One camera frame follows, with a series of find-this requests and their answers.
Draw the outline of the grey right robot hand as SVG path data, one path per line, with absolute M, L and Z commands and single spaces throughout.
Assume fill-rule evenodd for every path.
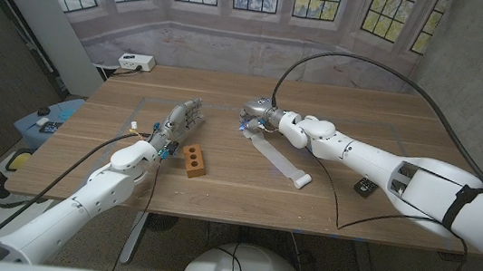
M 277 131 L 284 114 L 282 109 L 272 106 L 270 99 L 259 97 L 244 104 L 239 113 L 239 129 L 252 132 Z

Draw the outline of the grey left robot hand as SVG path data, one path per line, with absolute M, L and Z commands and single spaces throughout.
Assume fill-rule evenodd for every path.
M 181 143 L 202 123 L 201 102 L 201 98 L 183 102 L 169 113 L 149 139 L 156 151 L 163 150 L 171 142 Z

